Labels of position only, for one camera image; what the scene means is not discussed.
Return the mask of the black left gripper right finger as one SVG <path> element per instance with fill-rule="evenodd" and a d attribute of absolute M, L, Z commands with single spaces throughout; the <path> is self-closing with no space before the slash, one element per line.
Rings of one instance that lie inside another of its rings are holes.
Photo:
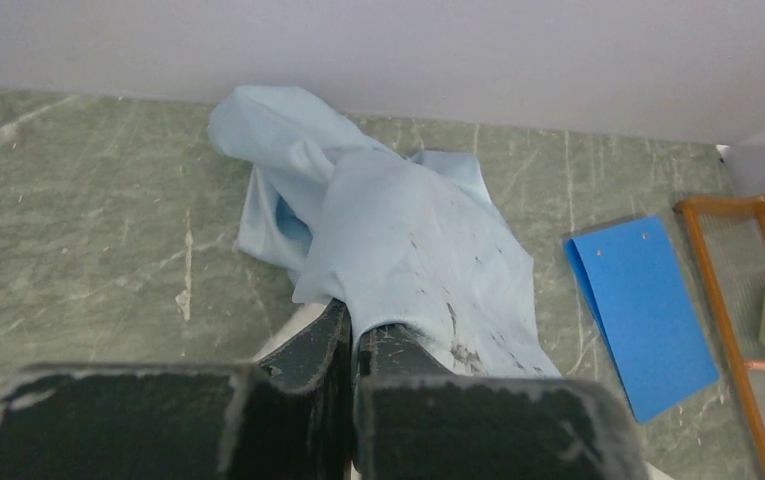
<path fill-rule="evenodd" d="M 361 479 L 645 479 L 635 429 L 601 385 L 472 377 L 401 325 L 355 343 Z"/>

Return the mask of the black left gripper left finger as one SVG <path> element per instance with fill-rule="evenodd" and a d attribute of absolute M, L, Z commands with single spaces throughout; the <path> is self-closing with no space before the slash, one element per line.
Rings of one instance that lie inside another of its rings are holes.
<path fill-rule="evenodd" d="M 264 358 L 36 363 L 0 391 L 0 479 L 345 479 L 350 317 Z"/>

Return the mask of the light blue pillowcase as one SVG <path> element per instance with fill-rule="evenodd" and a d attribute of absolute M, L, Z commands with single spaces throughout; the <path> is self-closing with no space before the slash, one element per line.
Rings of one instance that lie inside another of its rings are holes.
<path fill-rule="evenodd" d="M 401 325 L 459 374 L 559 376 L 538 339 L 533 258 L 475 155 L 405 158 L 298 87 L 237 87 L 208 134 L 252 166 L 238 248 L 283 268 L 294 302 L 343 302 L 355 338 Z"/>

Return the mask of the white pillow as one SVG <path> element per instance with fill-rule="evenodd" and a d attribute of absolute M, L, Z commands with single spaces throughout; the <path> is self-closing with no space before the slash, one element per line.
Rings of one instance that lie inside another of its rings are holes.
<path fill-rule="evenodd" d="M 306 303 L 300 306 L 281 329 L 263 344 L 250 361 L 261 361 L 286 345 L 292 338 L 315 322 L 326 308 L 325 304 L 320 303 Z"/>

